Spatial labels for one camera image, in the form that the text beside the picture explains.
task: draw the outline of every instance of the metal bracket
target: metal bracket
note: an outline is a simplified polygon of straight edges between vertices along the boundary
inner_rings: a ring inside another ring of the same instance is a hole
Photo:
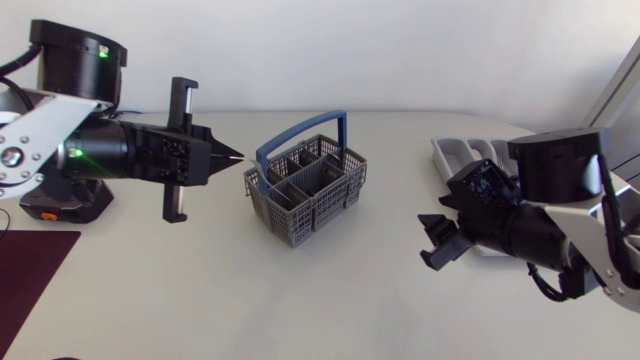
[[[3,198],[20,196],[37,187],[44,179],[38,173],[40,167],[98,105],[95,100],[47,95],[35,109],[0,129]]]
[[[640,193],[614,174],[611,174],[611,177],[620,202],[621,219],[623,222],[629,221],[639,213]],[[620,306],[640,312],[640,290],[632,289],[622,282],[609,256],[601,200],[602,195],[561,206],[543,207],[606,284],[605,294]],[[637,240],[637,235],[630,235],[625,239],[634,265],[640,265],[640,251],[635,246]]]
[[[171,80],[171,105],[167,123],[169,129],[191,135],[192,89],[197,88],[198,83],[193,80],[182,77],[174,77]],[[187,215],[182,212],[182,196],[182,186],[164,186],[162,218],[167,222],[177,223],[187,220]]]

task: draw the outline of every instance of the cable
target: cable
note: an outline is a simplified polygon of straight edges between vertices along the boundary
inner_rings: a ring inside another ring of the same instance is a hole
[[[622,163],[616,165],[613,169],[611,169],[611,171],[616,171],[618,170],[620,167],[626,165],[629,161],[634,160],[635,158],[637,158],[638,156],[640,156],[640,153],[633,155],[632,157],[628,158],[627,160],[623,161]]]
[[[568,299],[566,295],[554,289],[551,285],[549,285],[549,283],[547,283],[542,278],[542,276],[540,276],[540,273],[538,272],[538,267],[535,264],[527,262],[527,267],[529,268],[529,276],[533,278],[533,282],[536,283],[536,286],[538,286],[538,289],[540,289],[540,292],[542,292],[542,294],[546,296],[547,299],[555,302],[563,302]]]
[[[607,169],[607,161],[603,154],[598,154],[600,176],[605,195],[602,197],[604,226],[607,237],[609,257],[613,266],[620,272],[622,282],[633,289],[640,288],[640,279],[633,269],[631,258],[624,245],[624,232],[620,221],[620,207],[616,197],[611,175]]]
[[[7,226],[5,226],[4,231],[2,232],[2,235],[0,235],[0,240],[2,240],[4,239],[4,236],[7,235],[7,232],[9,231],[9,225],[11,225],[11,215],[9,215],[9,212],[5,209],[0,208],[0,211],[7,214]]]
[[[13,92],[15,92],[20,97],[20,100],[22,100],[22,103],[24,104],[24,107],[27,108],[27,111],[33,110],[33,103],[31,102],[31,99],[29,99],[29,95],[27,95],[27,93],[24,90],[22,90],[22,88],[20,88],[18,84],[14,83],[13,81],[5,77],[0,77],[0,83],[7,85],[11,90],[13,90]]]
[[[40,53],[40,45],[31,44],[29,46],[29,50],[24,54],[20,55],[17,59],[0,66],[0,77],[4,77],[6,75],[11,74],[12,72],[20,69],[21,67],[27,65],[31,60],[35,59],[36,56]]]

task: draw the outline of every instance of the gray plastic basket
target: gray plastic basket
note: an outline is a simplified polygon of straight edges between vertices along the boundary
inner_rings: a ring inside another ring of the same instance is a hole
[[[266,155],[300,132],[338,119],[335,141],[316,135],[271,159]],[[258,168],[244,173],[247,196],[273,233],[296,247],[358,200],[366,179],[366,160],[347,148],[346,113],[334,111],[308,119],[267,142],[256,152]]]

